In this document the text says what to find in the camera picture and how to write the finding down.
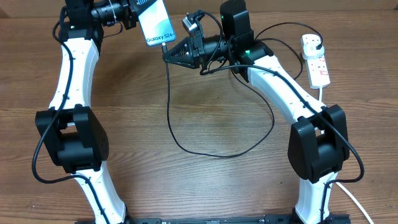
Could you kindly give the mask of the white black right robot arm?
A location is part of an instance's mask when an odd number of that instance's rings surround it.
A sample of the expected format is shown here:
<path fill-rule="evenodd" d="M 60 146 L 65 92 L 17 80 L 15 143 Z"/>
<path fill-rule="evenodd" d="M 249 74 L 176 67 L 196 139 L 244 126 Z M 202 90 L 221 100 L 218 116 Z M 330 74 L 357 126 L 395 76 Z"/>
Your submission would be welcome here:
<path fill-rule="evenodd" d="M 222 60 L 223 69 L 274 105 L 290 125 L 287 155 L 300 179 L 298 201 L 290 215 L 267 215 L 266 223 L 349 223 L 348 215 L 328 208 L 331 188 L 349 158 L 344 111 L 309 95 L 283 69 L 274 52 L 255 38 L 244 1 L 224 2 L 220 14 L 220 33 L 213 37 L 203 33 L 204 11 L 187 14 L 182 24 L 188 36 L 164 50 L 165 63 L 207 74 L 211 62 Z"/>

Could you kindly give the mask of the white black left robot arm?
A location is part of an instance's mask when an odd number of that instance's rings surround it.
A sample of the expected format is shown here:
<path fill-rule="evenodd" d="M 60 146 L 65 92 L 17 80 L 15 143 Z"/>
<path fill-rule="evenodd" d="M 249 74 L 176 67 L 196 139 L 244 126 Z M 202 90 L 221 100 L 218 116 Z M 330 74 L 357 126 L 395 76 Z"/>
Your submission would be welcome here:
<path fill-rule="evenodd" d="M 40 140 L 32 173 L 41 183 L 74 179 L 95 214 L 93 223 L 130 223 L 128 209 L 111 180 L 106 131 L 91 109 L 93 75 L 105 26 L 136 26 L 156 1 L 66 1 L 53 28 L 62 46 L 58 85 L 47 110 L 37 112 Z"/>

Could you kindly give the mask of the blue Galaxy smartphone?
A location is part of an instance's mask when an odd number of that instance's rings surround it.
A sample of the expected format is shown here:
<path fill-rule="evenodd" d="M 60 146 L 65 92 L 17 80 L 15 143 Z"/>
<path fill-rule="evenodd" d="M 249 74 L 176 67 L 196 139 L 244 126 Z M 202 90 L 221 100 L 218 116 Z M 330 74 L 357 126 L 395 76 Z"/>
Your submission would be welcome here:
<path fill-rule="evenodd" d="M 150 3 L 138 16 L 146 44 L 154 46 L 174 41 L 176 34 L 164 1 L 143 1 L 143 3 Z"/>

